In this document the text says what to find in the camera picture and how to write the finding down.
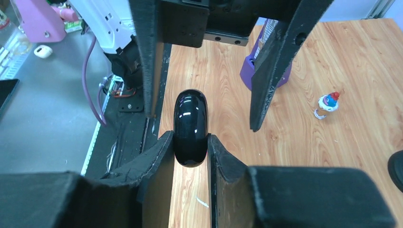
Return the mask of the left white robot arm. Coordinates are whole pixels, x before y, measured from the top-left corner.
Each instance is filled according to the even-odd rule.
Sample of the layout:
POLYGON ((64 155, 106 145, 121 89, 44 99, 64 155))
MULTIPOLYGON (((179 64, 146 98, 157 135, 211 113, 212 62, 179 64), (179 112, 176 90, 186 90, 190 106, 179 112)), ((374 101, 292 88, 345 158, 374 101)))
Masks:
POLYGON ((106 0, 73 0, 112 71, 125 82, 142 66, 144 111, 155 114, 165 44, 199 48, 204 40, 244 46, 258 18, 277 22, 255 60, 250 128, 258 131, 280 79, 330 0, 131 0, 134 30, 106 0))

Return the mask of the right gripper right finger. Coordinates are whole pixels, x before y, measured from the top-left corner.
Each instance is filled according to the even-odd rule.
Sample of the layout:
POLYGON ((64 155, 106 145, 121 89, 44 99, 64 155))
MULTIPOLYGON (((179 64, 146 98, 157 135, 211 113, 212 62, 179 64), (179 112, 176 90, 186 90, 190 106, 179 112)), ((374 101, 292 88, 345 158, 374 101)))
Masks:
POLYGON ((343 167, 247 166, 208 137, 213 228, 393 228, 373 180, 343 167))

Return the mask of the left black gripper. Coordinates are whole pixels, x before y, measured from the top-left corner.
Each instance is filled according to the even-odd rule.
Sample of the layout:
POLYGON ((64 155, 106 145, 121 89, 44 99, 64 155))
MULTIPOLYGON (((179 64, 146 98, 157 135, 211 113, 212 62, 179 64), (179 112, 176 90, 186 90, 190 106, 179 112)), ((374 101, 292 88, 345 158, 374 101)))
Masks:
POLYGON ((205 34, 211 40, 223 42, 229 37, 233 44, 243 45, 259 17, 278 21, 252 78, 249 122, 257 132, 283 74, 331 4, 330 0, 130 0, 143 69, 145 114, 155 115, 160 87, 159 15, 163 41, 192 48, 201 47, 205 34))

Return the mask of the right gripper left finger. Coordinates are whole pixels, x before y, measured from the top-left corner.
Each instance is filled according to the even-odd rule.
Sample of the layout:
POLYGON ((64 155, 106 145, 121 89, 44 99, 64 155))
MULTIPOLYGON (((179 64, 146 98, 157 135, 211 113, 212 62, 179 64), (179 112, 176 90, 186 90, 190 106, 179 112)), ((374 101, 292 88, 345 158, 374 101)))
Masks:
POLYGON ((166 228, 173 186, 173 133, 95 180, 75 172, 3 174, 3 228, 166 228))

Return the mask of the black earbud charging case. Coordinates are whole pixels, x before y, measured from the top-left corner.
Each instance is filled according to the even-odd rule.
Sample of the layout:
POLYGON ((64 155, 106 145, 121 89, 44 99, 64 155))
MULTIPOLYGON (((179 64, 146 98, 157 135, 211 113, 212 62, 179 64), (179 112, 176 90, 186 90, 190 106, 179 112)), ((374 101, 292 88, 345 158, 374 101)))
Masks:
POLYGON ((208 105, 205 95, 196 89, 177 96, 173 113, 173 150, 178 163, 193 168, 207 154, 208 105))

